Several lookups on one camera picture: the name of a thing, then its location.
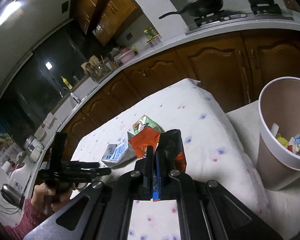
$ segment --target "rice cooker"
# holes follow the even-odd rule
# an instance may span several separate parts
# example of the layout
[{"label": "rice cooker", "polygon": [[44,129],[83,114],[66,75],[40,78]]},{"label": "rice cooker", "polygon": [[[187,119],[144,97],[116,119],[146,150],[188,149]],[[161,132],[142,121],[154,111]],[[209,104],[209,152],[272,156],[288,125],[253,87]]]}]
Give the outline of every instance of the rice cooker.
[{"label": "rice cooker", "polygon": [[31,162],[36,162],[43,150],[43,144],[37,140],[36,137],[30,135],[24,144],[27,154]]}]

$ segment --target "ceiling light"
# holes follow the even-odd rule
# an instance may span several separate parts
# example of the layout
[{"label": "ceiling light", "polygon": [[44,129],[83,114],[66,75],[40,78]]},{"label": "ceiling light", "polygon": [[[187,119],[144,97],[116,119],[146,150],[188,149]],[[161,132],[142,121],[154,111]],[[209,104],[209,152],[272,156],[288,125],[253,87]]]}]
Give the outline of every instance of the ceiling light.
[{"label": "ceiling light", "polygon": [[46,64],[46,67],[47,67],[47,69],[48,69],[48,70],[52,69],[52,65],[51,65],[51,63],[50,63],[50,62],[48,62],[48,63]]},{"label": "ceiling light", "polygon": [[20,2],[12,2],[8,4],[8,6],[4,9],[2,15],[0,16],[0,25],[20,6]]}]

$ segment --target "floral tablecloth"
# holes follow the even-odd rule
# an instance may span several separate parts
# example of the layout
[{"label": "floral tablecloth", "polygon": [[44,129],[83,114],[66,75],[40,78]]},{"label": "floral tablecloth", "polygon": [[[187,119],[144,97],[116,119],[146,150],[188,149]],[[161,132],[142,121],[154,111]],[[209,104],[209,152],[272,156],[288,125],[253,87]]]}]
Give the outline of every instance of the floral tablecloth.
[{"label": "floral tablecloth", "polygon": [[[72,160],[101,162],[107,144],[133,133],[134,124],[147,115],[165,131],[180,129],[187,161],[186,173],[198,181],[215,179],[266,222],[268,200],[260,177],[244,153],[239,138],[213,96],[200,82],[184,79],[143,99],[82,138]],[[135,160],[113,169],[104,182],[134,169]],[[134,202],[128,239],[180,239],[175,201]]]}]

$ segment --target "metal screw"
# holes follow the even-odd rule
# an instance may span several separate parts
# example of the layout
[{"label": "metal screw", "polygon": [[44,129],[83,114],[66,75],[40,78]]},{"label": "metal screw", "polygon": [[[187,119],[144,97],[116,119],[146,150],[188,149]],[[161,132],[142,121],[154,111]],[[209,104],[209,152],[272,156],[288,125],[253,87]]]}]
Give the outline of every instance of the metal screw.
[{"label": "metal screw", "polygon": [[131,171],[130,172],[131,177],[137,178],[141,175],[140,171]]},{"label": "metal screw", "polygon": [[92,183],[93,188],[101,188],[102,186],[103,186],[102,181],[95,181],[95,182]]},{"label": "metal screw", "polygon": [[170,174],[171,174],[171,176],[179,176],[180,175],[180,171],[178,171],[178,170],[172,170],[172,171],[170,171]]},{"label": "metal screw", "polygon": [[208,186],[209,187],[217,187],[219,183],[216,180],[209,180],[208,181]]}]

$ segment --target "green package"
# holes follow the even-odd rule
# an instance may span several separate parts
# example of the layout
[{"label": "green package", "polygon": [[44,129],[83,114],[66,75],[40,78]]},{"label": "green package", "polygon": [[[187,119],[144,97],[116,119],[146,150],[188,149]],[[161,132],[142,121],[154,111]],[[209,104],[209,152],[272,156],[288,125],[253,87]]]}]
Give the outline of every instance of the green package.
[{"label": "green package", "polygon": [[136,123],[132,125],[134,134],[138,134],[146,127],[151,127],[158,132],[164,132],[164,130],[154,121],[152,121],[148,116],[143,115]]}]

